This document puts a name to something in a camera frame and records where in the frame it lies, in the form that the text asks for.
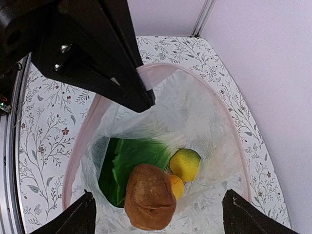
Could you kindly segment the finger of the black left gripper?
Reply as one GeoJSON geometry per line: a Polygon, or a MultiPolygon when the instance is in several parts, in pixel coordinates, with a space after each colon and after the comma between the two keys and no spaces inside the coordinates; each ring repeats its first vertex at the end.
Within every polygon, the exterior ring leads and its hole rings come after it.
{"type": "Polygon", "coordinates": [[[128,2],[126,0],[100,0],[99,3],[103,7],[103,11],[108,17],[129,59],[124,65],[127,66],[130,72],[128,80],[131,84],[131,89],[136,91],[139,100],[143,102],[141,106],[153,106],[155,104],[154,93],[152,90],[146,89],[137,73],[137,68],[142,66],[143,63],[137,47],[128,2]]]}
{"type": "Polygon", "coordinates": [[[128,80],[128,62],[99,0],[60,0],[56,15],[59,41],[55,70],[58,80],[104,96],[141,113],[136,91],[128,80]]]}

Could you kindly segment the orange yellow mango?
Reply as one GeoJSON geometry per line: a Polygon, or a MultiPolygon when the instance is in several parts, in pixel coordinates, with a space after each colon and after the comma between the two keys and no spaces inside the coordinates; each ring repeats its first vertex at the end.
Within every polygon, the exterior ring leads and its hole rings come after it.
{"type": "Polygon", "coordinates": [[[184,194],[184,183],[182,179],[176,175],[169,175],[169,179],[171,182],[172,192],[176,200],[181,199],[184,194]]]}

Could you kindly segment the green white bok choy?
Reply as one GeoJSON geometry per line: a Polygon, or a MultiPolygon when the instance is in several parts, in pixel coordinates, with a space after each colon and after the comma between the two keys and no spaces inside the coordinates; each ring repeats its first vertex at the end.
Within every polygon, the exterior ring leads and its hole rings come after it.
{"type": "Polygon", "coordinates": [[[99,188],[113,206],[122,208],[132,170],[140,164],[165,170],[173,154],[167,144],[156,139],[111,138],[98,179],[99,188]]]}

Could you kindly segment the clear zip top bag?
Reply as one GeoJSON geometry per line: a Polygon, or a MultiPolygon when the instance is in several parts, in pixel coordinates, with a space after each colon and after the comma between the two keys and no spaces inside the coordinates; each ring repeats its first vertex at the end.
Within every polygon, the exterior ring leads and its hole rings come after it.
{"type": "Polygon", "coordinates": [[[155,94],[136,113],[95,95],[75,141],[62,206],[83,195],[96,234],[222,234],[222,200],[251,200],[248,168],[232,116],[202,78],[168,63],[138,67],[155,94]]]}

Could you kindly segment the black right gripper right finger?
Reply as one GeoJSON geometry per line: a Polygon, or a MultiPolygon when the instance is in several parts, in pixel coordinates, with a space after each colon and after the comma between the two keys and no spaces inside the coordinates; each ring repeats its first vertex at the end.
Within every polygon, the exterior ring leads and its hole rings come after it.
{"type": "Polygon", "coordinates": [[[230,189],[222,200],[225,234],[294,234],[230,189]]]}

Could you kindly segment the brown potato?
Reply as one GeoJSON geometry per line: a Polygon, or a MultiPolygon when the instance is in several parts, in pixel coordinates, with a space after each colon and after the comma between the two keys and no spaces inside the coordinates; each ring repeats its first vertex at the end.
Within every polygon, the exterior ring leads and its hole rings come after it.
{"type": "Polygon", "coordinates": [[[169,176],[153,165],[136,166],[127,182],[124,209],[134,227],[148,231],[164,229],[176,209],[169,176]]]}

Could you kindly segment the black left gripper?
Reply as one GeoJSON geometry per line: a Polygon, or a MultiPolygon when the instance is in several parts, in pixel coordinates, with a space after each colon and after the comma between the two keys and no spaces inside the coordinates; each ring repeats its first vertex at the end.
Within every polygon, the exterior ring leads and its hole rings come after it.
{"type": "Polygon", "coordinates": [[[58,0],[0,2],[0,76],[31,53],[32,63],[47,78],[60,80],[55,70],[58,0]]]}

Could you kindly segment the yellow round lemon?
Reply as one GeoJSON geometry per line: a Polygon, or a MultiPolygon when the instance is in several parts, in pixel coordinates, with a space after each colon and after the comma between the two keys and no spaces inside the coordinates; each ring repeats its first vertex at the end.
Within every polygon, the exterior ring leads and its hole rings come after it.
{"type": "Polygon", "coordinates": [[[174,175],[180,177],[183,182],[192,182],[197,176],[200,155],[191,149],[181,149],[170,159],[169,166],[174,175]]]}

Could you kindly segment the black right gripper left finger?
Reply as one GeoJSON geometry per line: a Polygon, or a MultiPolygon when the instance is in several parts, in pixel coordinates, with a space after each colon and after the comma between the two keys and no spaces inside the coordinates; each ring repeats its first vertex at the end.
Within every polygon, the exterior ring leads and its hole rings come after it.
{"type": "Polygon", "coordinates": [[[94,234],[96,213],[96,201],[91,192],[85,191],[64,212],[32,234],[94,234]]]}

